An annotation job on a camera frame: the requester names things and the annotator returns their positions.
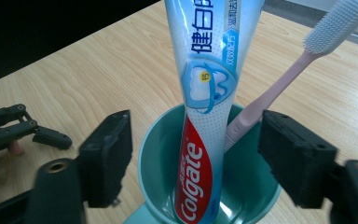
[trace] colgate logo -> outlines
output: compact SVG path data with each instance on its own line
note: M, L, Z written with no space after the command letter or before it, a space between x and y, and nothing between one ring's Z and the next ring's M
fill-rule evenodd
M199 223L211 198L212 167L199 134L186 117L176 186L176 214L186 223Z

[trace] wooden table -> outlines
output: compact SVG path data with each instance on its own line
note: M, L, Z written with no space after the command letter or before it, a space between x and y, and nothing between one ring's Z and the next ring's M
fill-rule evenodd
M243 67L235 103L248 105L300 55L310 28L263 12ZM133 158L116 208L87 209L89 223L122 223L145 200L138 183L141 142L158 116L181 104L163 2L139 11L0 79L0 107L25 104L42 126L68 134L67 151L21 139L19 157L0 152L0 202L33 186L35 171L75 158L108 115L129 109ZM340 148L338 161L358 160L358 45L343 43L312 64L270 109L287 114ZM296 209L286 193L261 223L328 223L324 210Z

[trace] green cup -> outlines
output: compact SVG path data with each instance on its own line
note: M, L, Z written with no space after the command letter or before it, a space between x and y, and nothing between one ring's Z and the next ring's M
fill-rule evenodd
M228 121L240 112L239 106L232 106ZM180 223L174 212L173 194L184 116L184 106L176 106L163 114L146 134L138 161L145 204L126 224ZM259 132L258 123L225 154L220 210L214 223L256 223L278 199L281 187L257 153Z

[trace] toothbrush bristles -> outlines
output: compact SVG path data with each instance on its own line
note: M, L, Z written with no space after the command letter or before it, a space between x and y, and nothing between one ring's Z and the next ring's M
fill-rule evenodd
M338 1L304 40L312 54L329 54L358 27L358 0Z

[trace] toothbrush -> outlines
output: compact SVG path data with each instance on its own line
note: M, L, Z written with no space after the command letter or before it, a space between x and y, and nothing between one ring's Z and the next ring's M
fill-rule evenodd
M261 96L248 104L229 123L226 131L227 152L262 117L275 99L313 61L333 52L358 27L358 0L338 1L304 40L304 52L293 65Z

